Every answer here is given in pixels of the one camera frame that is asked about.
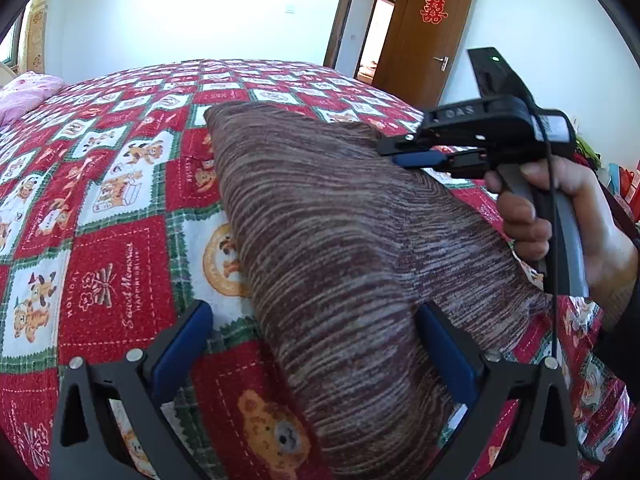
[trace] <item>blue gripper pad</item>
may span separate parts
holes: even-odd
[[[212,330],[213,314],[209,303],[194,300],[176,325],[163,331],[173,337],[166,341],[166,348],[157,357],[149,381],[150,397],[156,406],[174,400],[178,388],[184,384],[191,365],[202,352]],[[152,356],[151,348],[148,349],[148,354],[149,357]]]
[[[455,328],[434,304],[427,303],[415,314],[420,341],[456,402],[471,409],[479,395],[484,363],[480,348],[464,330]]]
[[[433,168],[447,161],[447,155],[438,150],[426,152],[399,153],[392,157],[394,164],[403,168]]]

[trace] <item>pink pillow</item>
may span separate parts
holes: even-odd
[[[65,82],[52,75],[26,72],[0,88],[0,127],[20,119],[57,94]]]

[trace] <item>bedspread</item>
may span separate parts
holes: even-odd
[[[63,365],[146,348],[193,298],[212,306],[214,336],[163,412],[197,462],[212,478],[330,478],[261,339],[220,202],[204,111],[228,100],[365,121],[391,135],[414,131],[421,118],[313,64],[194,60],[69,86],[2,131],[0,426],[38,478],[49,475]],[[500,230],[495,197],[481,183],[431,175]],[[624,385],[591,354],[599,323],[594,303],[562,300],[562,368],[578,434],[603,458],[630,407]],[[532,362],[549,351],[550,319],[538,316],[508,358]],[[244,431],[248,405],[267,421],[255,435]],[[122,407],[113,410],[136,465],[153,476]],[[513,415],[506,406],[476,476],[490,468]],[[289,442],[276,451],[282,435],[273,428],[283,424],[302,443],[298,452],[287,452]],[[263,441],[274,452],[261,450]]]

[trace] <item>black sleeve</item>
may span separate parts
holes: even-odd
[[[634,240],[640,250],[640,240]],[[629,398],[640,401],[640,278],[631,301],[612,332],[601,331],[594,354],[626,383]]]

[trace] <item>white wall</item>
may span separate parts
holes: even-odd
[[[352,0],[335,69],[353,77],[375,0]]]
[[[45,63],[68,83],[176,60],[322,64],[338,0],[49,0]],[[295,13],[285,13],[287,5]]]
[[[478,96],[466,49],[494,46],[539,105],[580,122],[606,161],[640,158],[640,69],[597,0],[474,0],[442,102]]]

